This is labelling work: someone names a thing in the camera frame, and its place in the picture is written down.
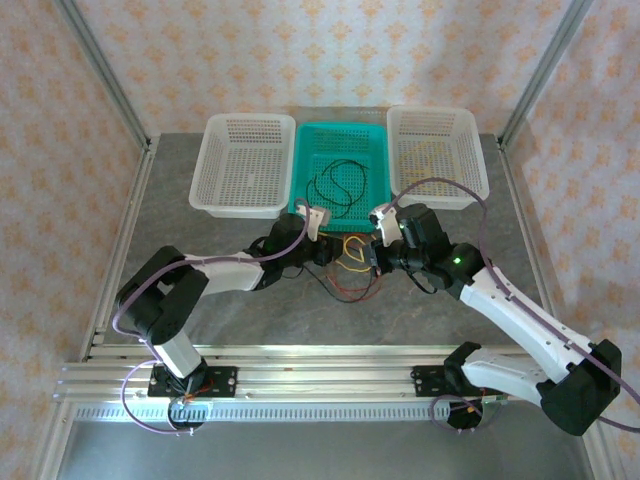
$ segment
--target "teal plastic tray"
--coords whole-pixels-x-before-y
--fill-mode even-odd
[[[371,232],[371,210],[391,200],[387,132],[360,123],[305,123],[296,135],[289,212],[294,200],[331,210],[330,232]]]

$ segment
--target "yellow cable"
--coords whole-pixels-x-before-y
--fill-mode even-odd
[[[342,268],[344,268],[345,270],[347,270],[348,272],[354,272],[354,273],[367,273],[369,270],[371,270],[371,267],[367,267],[367,268],[351,268],[351,267],[347,267],[344,263],[342,263],[340,260],[336,260],[335,261],[338,265],[340,265]]]
[[[351,253],[349,252],[349,240],[355,238],[356,240],[358,240],[362,245],[366,245],[366,243],[360,239],[359,237],[356,237],[355,235],[352,235],[350,237],[345,238],[342,241],[342,253],[344,253],[347,257],[349,257],[352,260],[355,260],[358,263],[365,263],[365,259],[364,259],[364,252],[362,251],[361,248],[358,249],[358,251],[360,252],[360,258],[356,258],[353,255],[351,255]]]

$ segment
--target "basket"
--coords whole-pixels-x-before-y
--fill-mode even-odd
[[[331,211],[332,232],[371,232],[369,213],[391,199],[384,127],[305,123],[298,128],[289,212],[294,200]]]
[[[454,180],[489,196],[489,180],[473,114],[463,108],[391,107],[387,111],[391,190],[399,194],[426,177]],[[461,210],[473,198],[445,183],[426,183],[404,195],[400,206]]]
[[[291,186],[296,122],[233,113],[207,122],[189,203],[214,217],[278,218]]]

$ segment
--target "tangled black wire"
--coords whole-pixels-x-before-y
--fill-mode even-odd
[[[351,192],[349,192],[349,190],[347,190],[346,188],[344,188],[342,185],[340,185],[338,183],[338,181],[336,180],[334,174],[335,171],[338,167],[341,167],[343,165],[355,165],[360,169],[360,173],[362,174],[362,191],[360,192],[360,194],[355,197],[351,194]],[[367,173],[365,172],[365,169],[367,169],[368,167],[356,162],[355,160],[349,160],[349,159],[345,159],[345,158],[339,158],[337,160],[334,160],[333,162],[331,162],[329,165],[327,165],[327,167],[322,171],[322,173],[320,175],[314,175],[314,177],[309,180],[307,182],[307,188],[306,188],[306,198],[307,198],[307,202],[309,204],[311,204],[312,202],[309,200],[309,187],[311,185],[313,185],[314,190],[316,191],[316,194],[322,198],[324,201],[332,204],[332,205],[336,205],[339,207],[344,207],[345,211],[342,212],[340,215],[335,215],[333,216],[334,219],[337,218],[344,218],[347,216],[347,214],[351,211],[351,207],[353,207],[353,205],[355,205],[356,203],[358,203],[360,201],[360,199],[364,196],[365,192],[367,191]],[[319,189],[318,189],[318,177],[322,178],[324,177],[326,174],[329,174],[329,180],[331,180],[331,183],[333,183],[336,187],[338,187],[340,190],[342,190],[345,195],[348,197],[349,201],[347,203],[342,203],[342,202],[338,202],[336,200],[333,200],[329,197],[327,197],[326,195],[324,195]]]

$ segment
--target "red wire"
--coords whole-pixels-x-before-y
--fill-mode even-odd
[[[359,297],[352,297],[352,296],[349,294],[349,292],[358,292],[358,291],[363,291],[363,290],[367,290],[367,288],[369,288],[369,289],[370,289],[370,288],[371,288],[371,286],[373,286],[373,285],[378,281],[378,278],[379,278],[379,277],[376,277],[376,278],[374,279],[374,281],[371,283],[371,286],[369,286],[369,287],[364,287],[364,288],[359,288],[359,289],[355,289],[355,288],[344,288],[343,286],[339,285],[339,284],[338,284],[338,281],[337,281],[336,279],[334,279],[333,277],[331,277],[331,275],[330,275],[330,274],[328,274],[328,273],[326,274],[326,277],[327,277],[327,280],[329,280],[329,282],[331,282],[331,285],[333,285],[333,286],[336,288],[336,290],[338,290],[340,293],[342,293],[345,297],[347,297],[347,298],[349,298],[349,299],[351,299],[351,300],[356,300],[356,302],[364,302],[365,300],[369,300],[370,298],[375,297],[375,296],[380,292],[380,290],[382,289],[382,287],[378,287],[378,289],[377,289],[375,292],[373,292],[373,293],[371,293],[371,294],[369,294],[369,295],[366,295],[365,297],[362,297],[362,298],[359,298]]]

